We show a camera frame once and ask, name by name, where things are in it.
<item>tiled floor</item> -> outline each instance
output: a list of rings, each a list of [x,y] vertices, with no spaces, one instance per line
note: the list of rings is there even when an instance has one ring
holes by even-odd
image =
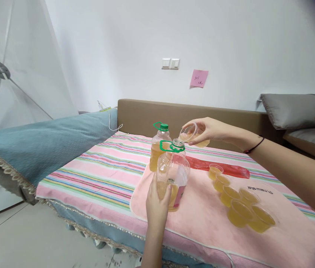
[[[21,204],[0,214],[0,267],[133,268],[135,261],[109,246],[98,250],[47,205]]]

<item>hand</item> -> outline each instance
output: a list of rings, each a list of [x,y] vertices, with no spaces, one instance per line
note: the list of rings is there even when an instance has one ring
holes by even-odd
[[[157,175],[154,173],[146,199],[148,228],[156,231],[165,230],[170,197],[171,185],[167,187],[164,199],[159,199],[157,193]]]
[[[232,143],[230,139],[237,133],[243,131],[241,128],[228,125],[210,117],[191,120],[186,123],[183,128],[192,125],[193,123],[196,123],[197,127],[201,129],[203,133],[190,141],[189,145],[195,145],[205,140],[217,140]]]
[[[197,127],[203,133],[190,141],[189,145],[195,145],[205,140],[217,140],[232,143],[244,151],[253,148],[261,139],[260,136],[248,130],[223,123],[210,117],[191,120],[183,128],[192,125],[193,122],[197,124]]]

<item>gray sofa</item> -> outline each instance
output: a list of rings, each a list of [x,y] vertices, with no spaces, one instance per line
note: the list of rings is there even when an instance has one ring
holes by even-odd
[[[287,147],[315,158],[315,94],[262,94],[270,122],[285,130]]]

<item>red plastic bag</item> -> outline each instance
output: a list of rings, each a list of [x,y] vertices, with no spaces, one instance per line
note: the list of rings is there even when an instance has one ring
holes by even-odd
[[[209,161],[193,158],[190,156],[186,156],[186,159],[190,163],[190,167],[193,169],[209,171],[210,164],[217,164],[217,165],[220,165],[224,169],[223,174],[230,175],[237,178],[243,178],[243,179],[249,179],[249,177],[251,176],[249,174],[249,170],[241,166],[209,162]]]

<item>headboard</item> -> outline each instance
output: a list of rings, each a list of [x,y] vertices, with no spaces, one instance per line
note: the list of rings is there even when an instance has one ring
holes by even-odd
[[[268,115],[263,112],[133,99],[120,99],[118,102],[118,125],[123,124],[120,130],[130,134],[153,137],[156,135],[157,130],[152,124],[163,122],[169,125],[170,136],[173,139],[179,136],[181,127],[185,123],[192,119],[203,117],[215,118],[283,144],[285,131],[276,130],[270,123]],[[240,151],[234,145],[221,141],[211,141],[209,147]]]

